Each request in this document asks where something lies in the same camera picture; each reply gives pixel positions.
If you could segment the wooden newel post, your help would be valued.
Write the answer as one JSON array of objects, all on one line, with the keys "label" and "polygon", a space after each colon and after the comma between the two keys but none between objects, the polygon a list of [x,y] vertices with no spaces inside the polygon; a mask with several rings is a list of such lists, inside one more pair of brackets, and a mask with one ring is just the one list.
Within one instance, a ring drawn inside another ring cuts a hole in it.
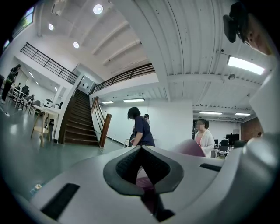
[{"label": "wooden newel post", "polygon": [[107,132],[108,132],[109,125],[110,125],[110,122],[111,122],[111,118],[112,118],[111,114],[106,115],[103,127],[101,129],[101,135],[100,135],[100,140],[99,140],[99,144],[100,144],[101,148],[103,148],[104,145],[105,145],[105,140],[106,140],[106,137],[107,137]]}]

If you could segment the wooden legged side table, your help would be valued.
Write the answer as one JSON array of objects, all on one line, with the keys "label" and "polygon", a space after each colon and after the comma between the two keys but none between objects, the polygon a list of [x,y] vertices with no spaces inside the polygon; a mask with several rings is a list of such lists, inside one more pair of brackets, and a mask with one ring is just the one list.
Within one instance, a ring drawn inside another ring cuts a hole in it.
[{"label": "wooden legged side table", "polygon": [[[47,134],[49,141],[51,140],[51,137],[54,140],[54,134],[56,131],[60,112],[56,108],[47,108],[47,107],[41,107],[41,106],[37,106],[37,105],[33,105],[33,107],[36,110],[39,110],[39,112],[35,119],[32,131],[31,131],[31,137],[34,132],[40,133],[41,134],[40,135],[41,136],[40,146],[44,147],[44,135],[45,134]],[[39,125],[37,125],[37,121],[38,121],[40,115],[42,115],[42,122],[41,122],[41,125],[39,126]],[[53,122],[54,122],[52,132],[50,132],[50,125],[49,125],[50,120],[53,120]]]}]

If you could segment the ceiling panel light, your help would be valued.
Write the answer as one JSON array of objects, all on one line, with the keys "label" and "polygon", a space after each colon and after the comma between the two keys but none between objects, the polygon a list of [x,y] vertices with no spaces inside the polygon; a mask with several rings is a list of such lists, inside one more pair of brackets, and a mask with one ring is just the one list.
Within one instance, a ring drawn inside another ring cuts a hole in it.
[{"label": "ceiling panel light", "polygon": [[249,61],[243,60],[243,59],[239,59],[233,56],[229,56],[228,61],[227,61],[227,65],[231,66],[231,67],[236,67],[239,69],[243,69],[252,73],[255,73],[257,75],[262,75],[264,72],[264,68],[253,64]]}]

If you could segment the black computer monitor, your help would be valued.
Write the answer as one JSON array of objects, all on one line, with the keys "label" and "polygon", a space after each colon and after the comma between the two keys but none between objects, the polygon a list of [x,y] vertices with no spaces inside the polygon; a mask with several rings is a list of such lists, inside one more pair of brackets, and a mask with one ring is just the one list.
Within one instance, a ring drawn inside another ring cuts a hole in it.
[{"label": "black computer monitor", "polygon": [[233,146],[235,141],[239,141],[239,134],[227,134],[226,139],[228,139],[228,145]]}]

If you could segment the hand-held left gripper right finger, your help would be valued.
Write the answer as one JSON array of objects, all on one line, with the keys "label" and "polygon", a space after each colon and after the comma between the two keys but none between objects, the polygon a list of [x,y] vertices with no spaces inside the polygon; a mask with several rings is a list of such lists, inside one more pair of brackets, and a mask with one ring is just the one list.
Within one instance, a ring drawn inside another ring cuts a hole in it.
[{"label": "hand-held left gripper right finger", "polygon": [[224,160],[142,146],[142,166],[152,189],[141,198],[144,219],[218,219],[217,178]]}]

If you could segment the black mezzanine railing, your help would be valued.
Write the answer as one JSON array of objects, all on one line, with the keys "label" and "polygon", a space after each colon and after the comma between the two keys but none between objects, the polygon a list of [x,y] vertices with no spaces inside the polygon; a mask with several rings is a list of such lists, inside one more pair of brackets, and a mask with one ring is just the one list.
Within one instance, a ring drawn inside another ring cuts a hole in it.
[{"label": "black mezzanine railing", "polygon": [[145,65],[130,69],[130,70],[120,73],[108,80],[105,80],[100,84],[95,85],[93,90],[90,92],[90,94],[100,91],[109,86],[112,86],[116,83],[127,81],[130,79],[136,78],[136,77],[140,77],[140,76],[148,75],[148,74],[152,74],[152,73],[155,73],[155,69],[154,69],[152,63],[148,63]]},{"label": "black mezzanine railing", "polygon": [[52,58],[48,57],[28,42],[21,48],[20,52],[72,85],[74,85],[78,79],[77,75],[57,63]]}]

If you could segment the maroon rice cooker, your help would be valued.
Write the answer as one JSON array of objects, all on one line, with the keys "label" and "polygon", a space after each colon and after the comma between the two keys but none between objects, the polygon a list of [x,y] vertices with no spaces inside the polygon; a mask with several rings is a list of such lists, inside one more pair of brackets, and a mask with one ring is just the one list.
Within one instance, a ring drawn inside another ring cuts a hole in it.
[{"label": "maroon rice cooker", "polygon": [[[151,152],[154,157],[148,162],[150,165],[160,164],[156,168],[140,171],[140,177],[136,180],[136,186],[141,187],[144,194],[142,201],[153,201],[160,194],[166,194],[173,200],[183,197],[191,200],[200,195],[211,179],[209,170],[202,168],[203,162],[207,161],[199,144],[188,139],[177,145],[172,150],[163,150],[153,146],[143,146],[146,151]],[[155,177],[164,182],[164,186],[173,186],[168,192],[156,192],[148,172],[155,171]]]}]

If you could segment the brown wooden staircase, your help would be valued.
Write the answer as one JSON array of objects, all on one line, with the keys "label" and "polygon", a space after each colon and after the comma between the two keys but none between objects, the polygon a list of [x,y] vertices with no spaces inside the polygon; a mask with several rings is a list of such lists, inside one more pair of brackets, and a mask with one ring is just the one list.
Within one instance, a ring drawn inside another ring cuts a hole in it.
[{"label": "brown wooden staircase", "polygon": [[58,143],[99,147],[92,116],[89,95],[76,89],[64,113]]}]

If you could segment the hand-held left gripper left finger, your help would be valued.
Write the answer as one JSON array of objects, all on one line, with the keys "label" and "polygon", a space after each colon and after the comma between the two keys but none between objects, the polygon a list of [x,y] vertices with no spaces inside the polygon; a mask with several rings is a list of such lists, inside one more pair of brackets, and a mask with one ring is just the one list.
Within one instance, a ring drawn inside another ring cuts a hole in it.
[{"label": "hand-held left gripper left finger", "polygon": [[[39,224],[158,224],[140,197],[120,195],[104,180],[104,166],[130,150],[122,148],[82,160],[45,184],[31,201],[19,194],[15,199]],[[68,183],[78,185],[79,189],[57,220],[41,212]]]}]

